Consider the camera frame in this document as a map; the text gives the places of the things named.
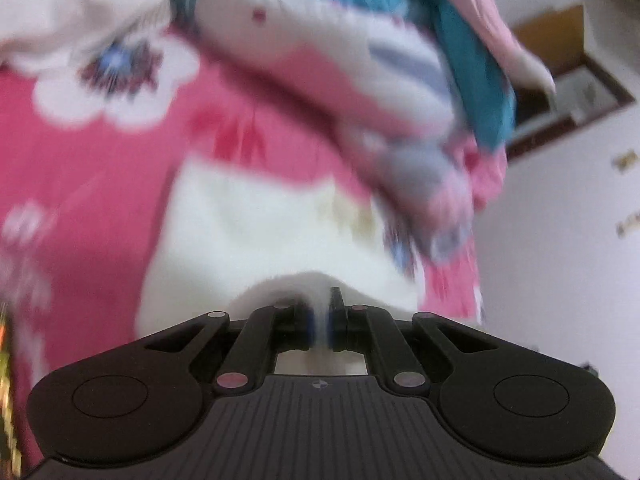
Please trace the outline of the white crumpled garment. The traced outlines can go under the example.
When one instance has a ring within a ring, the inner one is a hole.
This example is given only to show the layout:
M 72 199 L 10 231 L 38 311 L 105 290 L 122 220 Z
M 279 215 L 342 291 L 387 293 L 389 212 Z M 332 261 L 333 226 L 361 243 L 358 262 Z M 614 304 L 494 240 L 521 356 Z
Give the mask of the white crumpled garment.
M 60 70 L 170 20 L 169 0 L 1 0 L 1 63 L 26 74 Z

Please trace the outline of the pink floral bed sheet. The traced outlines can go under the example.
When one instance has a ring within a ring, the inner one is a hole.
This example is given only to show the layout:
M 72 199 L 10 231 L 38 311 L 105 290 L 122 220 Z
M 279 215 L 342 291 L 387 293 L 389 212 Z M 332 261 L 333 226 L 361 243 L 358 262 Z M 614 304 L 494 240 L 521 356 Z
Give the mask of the pink floral bed sheet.
M 134 330 L 143 281 L 189 158 L 293 184 L 332 178 L 355 200 L 373 200 L 315 107 L 176 32 L 142 44 L 156 81 L 137 96 L 108 98 L 76 70 L 1 74 L 1 299 L 26 468 L 41 458 L 26 417 L 32 387 L 143 337 Z M 446 266 L 420 261 L 419 310 L 475 322 L 473 248 Z

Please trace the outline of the black smartphone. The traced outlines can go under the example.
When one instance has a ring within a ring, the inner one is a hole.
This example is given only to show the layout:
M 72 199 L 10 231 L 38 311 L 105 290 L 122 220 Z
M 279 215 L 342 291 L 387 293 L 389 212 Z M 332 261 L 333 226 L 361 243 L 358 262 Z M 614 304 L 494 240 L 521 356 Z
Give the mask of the black smartphone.
M 19 479 L 22 453 L 14 424 L 9 305 L 1 303 L 1 478 Z

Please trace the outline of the pink patterned duvet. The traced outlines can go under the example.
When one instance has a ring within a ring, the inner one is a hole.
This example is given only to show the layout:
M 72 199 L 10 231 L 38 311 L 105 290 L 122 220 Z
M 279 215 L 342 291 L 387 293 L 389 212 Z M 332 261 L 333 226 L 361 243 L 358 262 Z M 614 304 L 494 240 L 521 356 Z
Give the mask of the pink patterned duvet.
M 434 32 L 407 1 L 400 16 L 337 0 L 195 0 L 191 25 L 331 114 L 344 156 L 390 199 L 420 252 L 442 261 L 471 232 L 471 183 L 451 144 L 475 134 Z M 513 93 L 553 92 L 548 68 L 512 36 L 518 50 L 501 66 Z

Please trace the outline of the cream deer sweater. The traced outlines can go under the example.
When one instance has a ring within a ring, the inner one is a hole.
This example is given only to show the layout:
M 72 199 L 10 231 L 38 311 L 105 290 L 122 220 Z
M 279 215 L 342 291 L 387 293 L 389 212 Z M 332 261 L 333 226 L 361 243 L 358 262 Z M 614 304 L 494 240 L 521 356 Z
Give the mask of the cream deer sweater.
M 298 302 L 318 338 L 279 356 L 277 372 L 361 375 L 362 356 L 329 347 L 333 289 L 401 320 L 422 306 L 422 263 L 381 205 L 332 178 L 293 184 L 193 157 L 172 184 L 134 330 L 146 336 L 209 311 L 245 320 Z

